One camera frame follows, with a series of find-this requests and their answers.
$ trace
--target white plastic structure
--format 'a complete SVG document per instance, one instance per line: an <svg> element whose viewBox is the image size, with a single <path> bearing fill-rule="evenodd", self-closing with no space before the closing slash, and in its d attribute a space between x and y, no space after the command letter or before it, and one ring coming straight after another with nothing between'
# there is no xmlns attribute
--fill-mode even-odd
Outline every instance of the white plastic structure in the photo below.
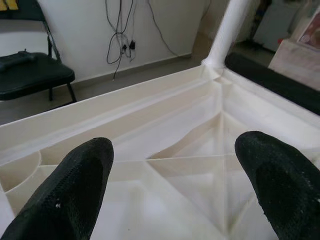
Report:
<svg viewBox="0 0 320 240"><path fill-rule="evenodd" d="M210 68L223 68L225 58L236 40L251 0L230 0L215 36L209 56L203 61Z"/></svg>
<svg viewBox="0 0 320 240"><path fill-rule="evenodd" d="M0 235L69 151L106 137L115 159L92 240L276 240L235 156L250 130L320 167L317 115L207 65L2 125Z"/></svg>

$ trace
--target plug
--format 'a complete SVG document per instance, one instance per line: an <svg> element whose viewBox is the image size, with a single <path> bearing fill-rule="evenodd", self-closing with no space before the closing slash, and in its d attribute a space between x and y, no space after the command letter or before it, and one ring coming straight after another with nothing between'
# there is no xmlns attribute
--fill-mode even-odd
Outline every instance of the plug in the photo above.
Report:
<svg viewBox="0 0 320 240"><path fill-rule="evenodd" d="M133 40L131 40L130 45L129 45L129 48L130 48L131 50L135 50L135 49L136 49L136 42L133 41Z"/></svg>

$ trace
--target chair leg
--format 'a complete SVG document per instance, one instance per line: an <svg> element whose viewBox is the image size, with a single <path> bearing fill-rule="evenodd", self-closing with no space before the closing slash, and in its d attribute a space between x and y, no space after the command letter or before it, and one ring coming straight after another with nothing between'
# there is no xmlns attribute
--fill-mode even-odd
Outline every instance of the chair leg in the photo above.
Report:
<svg viewBox="0 0 320 240"><path fill-rule="evenodd" d="M75 93L74 93L74 91L73 91L73 89L72 89L71 84L70 84L70 83L67 83L66 85L67 85L68 90L69 90L69 93L70 93L70 95L71 95L72 102L73 102L73 103L76 103L76 102L77 102L77 99L76 99L76 96L75 96Z"/></svg>
<svg viewBox="0 0 320 240"><path fill-rule="evenodd" d="M49 88L49 101L52 102L53 99L54 99L54 97L53 97L53 89Z"/></svg>

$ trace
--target floor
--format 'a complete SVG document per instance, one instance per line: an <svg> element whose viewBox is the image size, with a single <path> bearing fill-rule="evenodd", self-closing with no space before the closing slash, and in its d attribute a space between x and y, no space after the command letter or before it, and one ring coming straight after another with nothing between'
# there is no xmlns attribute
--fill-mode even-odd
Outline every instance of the floor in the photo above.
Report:
<svg viewBox="0 0 320 240"><path fill-rule="evenodd" d="M82 101L144 81L199 66L201 61L207 57L211 45L212 40L202 34L198 34L194 43L192 57L189 59L178 58L174 62L168 64L160 64L130 75L119 76L114 81L106 80L83 88L76 88L74 90L75 95L78 101ZM244 54L248 58L252 58L265 66L269 65L273 57L270 52L250 49L248 46L241 43L235 45L231 51ZM60 90L58 94L53 90L53 101L48 100L48 91L35 93L14 100L0 101L0 125L27 118L70 102L71 98L66 89L67 88Z"/></svg>

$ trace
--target yellow object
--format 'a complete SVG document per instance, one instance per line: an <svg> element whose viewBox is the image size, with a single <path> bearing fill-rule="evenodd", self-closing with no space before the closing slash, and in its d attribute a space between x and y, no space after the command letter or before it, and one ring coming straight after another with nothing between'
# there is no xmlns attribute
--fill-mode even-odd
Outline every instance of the yellow object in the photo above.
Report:
<svg viewBox="0 0 320 240"><path fill-rule="evenodd" d="M4 0L0 0L0 11L7 11L7 6L5 5Z"/></svg>
<svg viewBox="0 0 320 240"><path fill-rule="evenodd" d="M17 0L0 0L0 11L18 10Z"/></svg>

